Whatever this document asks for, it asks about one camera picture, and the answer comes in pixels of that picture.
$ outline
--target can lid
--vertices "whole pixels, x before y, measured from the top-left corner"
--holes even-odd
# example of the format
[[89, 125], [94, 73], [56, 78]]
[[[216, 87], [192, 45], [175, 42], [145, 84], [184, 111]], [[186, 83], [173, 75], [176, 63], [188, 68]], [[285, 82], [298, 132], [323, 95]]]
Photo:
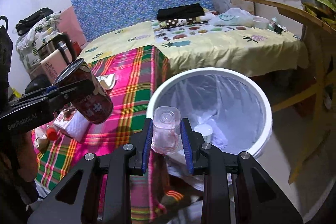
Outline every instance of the can lid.
[[84, 63], [84, 58], [78, 58], [76, 61], [72, 62], [68, 65], [62, 72], [57, 76], [55, 80], [55, 84], [61, 82], [65, 78], [67, 78], [73, 71], [78, 69]]
[[46, 130], [46, 135], [47, 135], [47, 138], [51, 141], [55, 141], [57, 140], [58, 136], [57, 136], [57, 131], [55, 128], [53, 127], [49, 127], [47, 128]]

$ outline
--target bed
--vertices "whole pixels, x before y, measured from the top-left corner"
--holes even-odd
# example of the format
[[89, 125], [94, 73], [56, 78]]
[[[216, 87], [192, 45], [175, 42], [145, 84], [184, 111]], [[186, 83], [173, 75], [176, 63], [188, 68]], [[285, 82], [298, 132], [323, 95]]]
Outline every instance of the bed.
[[308, 65], [304, 43], [290, 32], [205, 23], [161, 29], [157, 20], [104, 34], [85, 47], [80, 57], [93, 62], [146, 45], [154, 45], [167, 56], [173, 75], [221, 67], [251, 77]]

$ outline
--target black bag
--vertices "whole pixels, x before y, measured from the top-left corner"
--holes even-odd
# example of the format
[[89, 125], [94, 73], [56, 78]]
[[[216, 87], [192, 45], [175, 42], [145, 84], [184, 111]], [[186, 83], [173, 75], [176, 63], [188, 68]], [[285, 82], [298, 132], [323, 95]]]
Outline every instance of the black bag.
[[19, 23], [15, 25], [17, 34], [19, 36], [24, 35], [31, 29], [31, 27], [33, 27], [41, 19], [53, 13], [54, 11], [49, 8], [42, 8], [41, 10], [38, 10], [37, 12], [33, 13], [31, 16], [25, 18], [24, 20], [20, 20]]

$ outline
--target tin can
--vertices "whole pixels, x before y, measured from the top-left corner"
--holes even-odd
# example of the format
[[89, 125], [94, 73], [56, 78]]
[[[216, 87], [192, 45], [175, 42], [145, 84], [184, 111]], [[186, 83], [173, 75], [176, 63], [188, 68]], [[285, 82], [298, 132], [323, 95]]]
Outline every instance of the tin can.
[[88, 121], [94, 124], [102, 123], [111, 115], [113, 103], [83, 58], [66, 67], [56, 78], [55, 85], [61, 87], [85, 79], [92, 80], [95, 90], [85, 98], [79, 98], [71, 103]]

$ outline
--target metal screw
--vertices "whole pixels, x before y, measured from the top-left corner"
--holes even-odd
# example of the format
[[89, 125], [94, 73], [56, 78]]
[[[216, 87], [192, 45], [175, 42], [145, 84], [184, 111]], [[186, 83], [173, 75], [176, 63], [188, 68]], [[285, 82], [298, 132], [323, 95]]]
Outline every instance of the metal screw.
[[95, 155], [93, 153], [87, 153], [84, 156], [84, 159], [86, 159], [86, 160], [92, 160], [94, 157], [95, 157]]
[[240, 156], [244, 159], [247, 160], [250, 157], [250, 154], [247, 152], [241, 152]]
[[209, 150], [212, 147], [212, 145], [210, 143], [203, 143], [202, 144], [202, 148], [205, 150]]
[[124, 145], [124, 150], [132, 150], [133, 149], [133, 144], [127, 143], [126, 145]]

